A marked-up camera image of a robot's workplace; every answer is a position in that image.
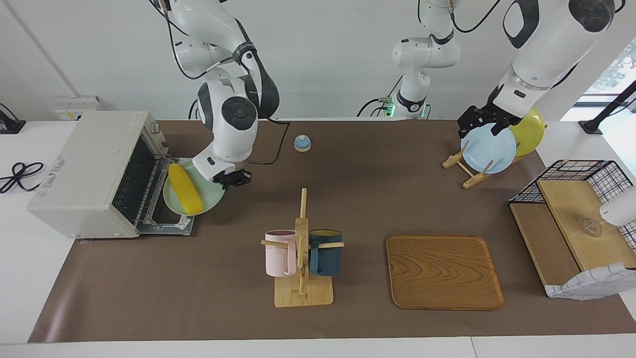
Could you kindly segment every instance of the corn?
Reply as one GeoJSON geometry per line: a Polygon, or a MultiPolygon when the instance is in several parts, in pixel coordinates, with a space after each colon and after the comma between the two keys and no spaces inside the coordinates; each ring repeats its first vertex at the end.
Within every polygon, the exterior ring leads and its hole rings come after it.
{"type": "Polygon", "coordinates": [[[168,167],[168,180],[172,184],[177,198],[188,215],[196,215],[203,211],[201,197],[188,177],[186,171],[178,164],[172,163],[168,167]]]}

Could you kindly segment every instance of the white wall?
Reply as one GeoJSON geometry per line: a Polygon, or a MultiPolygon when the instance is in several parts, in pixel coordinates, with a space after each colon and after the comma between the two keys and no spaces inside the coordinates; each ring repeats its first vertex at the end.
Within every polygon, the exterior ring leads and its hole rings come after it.
{"type": "MultiPolygon", "coordinates": [[[[433,118],[456,118],[481,106],[512,61],[501,18],[505,0],[471,34],[457,34],[462,58],[452,69],[430,70],[433,118]]],[[[199,84],[182,77],[162,17],[147,0],[0,0],[0,101],[26,119],[54,119],[52,96],[67,87],[6,13],[15,10],[79,94],[99,96],[109,110],[150,110],[184,118],[199,84]]],[[[469,27],[492,1],[465,1],[457,21],[469,27]]],[[[350,117],[399,77],[393,44],[426,36],[417,1],[230,0],[281,92],[278,117],[350,117]]],[[[558,120],[608,63],[636,36],[636,6],[612,28],[555,93],[539,105],[558,120]]]]}

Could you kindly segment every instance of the yellow plate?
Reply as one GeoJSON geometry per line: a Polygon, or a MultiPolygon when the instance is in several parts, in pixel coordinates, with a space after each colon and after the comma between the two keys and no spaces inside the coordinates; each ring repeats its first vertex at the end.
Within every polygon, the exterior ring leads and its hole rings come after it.
{"type": "MultiPolygon", "coordinates": [[[[223,190],[221,184],[208,182],[206,179],[204,179],[195,168],[195,165],[192,164],[191,159],[179,163],[179,165],[186,171],[186,174],[188,174],[188,176],[190,177],[192,184],[197,189],[197,193],[201,198],[201,202],[203,202],[203,211],[195,215],[203,214],[215,207],[219,203],[219,201],[221,201],[223,194],[225,194],[225,190],[223,190]]],[[[181,202],[179,201],[177,194],[174,192],[174,189],[170,184],[170,180],[168,180],[167,178],[165,180],[165,183],[163,183],[163,200],[165,201],[165,204],[168,206],[168,208],[170,208],[170,210],[179,215],[187,215],[186,211],[183,209],[183,206],[181,206],[181,202]]]]}
{"type": "Polygon", "coordinates": [[[515,135],[517,151],[515,156],[520,157],[535,150],[543,140],[546,123],[543,116],[536,108],[530,112],[517,125],[511,125],[510,130],[515,135]]]}

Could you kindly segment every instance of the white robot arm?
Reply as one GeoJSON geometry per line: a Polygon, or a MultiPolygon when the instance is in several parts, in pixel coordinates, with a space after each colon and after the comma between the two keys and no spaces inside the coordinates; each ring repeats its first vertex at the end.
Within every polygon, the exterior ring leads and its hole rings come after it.
{"type": "MultiPolygon", "coordinates": [[[[455,0],[455,7],[460,2],[455,0]]],[[[393,48],[393,61],[404,73],[402,84],[392,98],[396,105],[393,115],[398,117],[421,116],[431,84],[424,69],[454,66],[461,54],[459,42],[454,37],[448,0],[422,0],[419,10],[422,25],[431,35],[403,39],[393,48]]]]}
{"type": "Polygon", "coordinates": [[[486,106],[471,106],[457,120],[459,136],[487,123],[496,123],[494,135],[518,124],[603,36],[614,11],[613,0],[515,0],[504,31],[520,51],[486,106]]]}
{"type": "Polygon", "coordinates": [[[202,122],[214,134],[213,142],[193,159],[199,173],[223,185],[251,181],[243,168],[251,155],[259,118],[268,118],[279,105],[279,93],[265,71],[243,25],[221,3],[224,0],[163,0],[175,23],[192,39],[176,46],[178,61],[186,71],[209,69],[233,60],[247,73],[228,79],[216,71],[203,77],[198,91],[202,122]]]}

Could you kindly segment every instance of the blue plate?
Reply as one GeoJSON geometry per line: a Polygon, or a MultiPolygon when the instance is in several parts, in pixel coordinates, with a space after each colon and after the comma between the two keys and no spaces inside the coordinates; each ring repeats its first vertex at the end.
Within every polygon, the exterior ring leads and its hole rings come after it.
{"type": "Polygon", "coordinates": [[[482,172],[490,161],[494,161],[486,174],[495,174],[508,168],[515,159],[516,140],[509,128],[493,136],[490,130],[495,126],[489,123],[468,132],[462,139],[460,148],[464,148],[467,141],[468,147],[464,151],[464,160],[471,168],[482,172]]]}

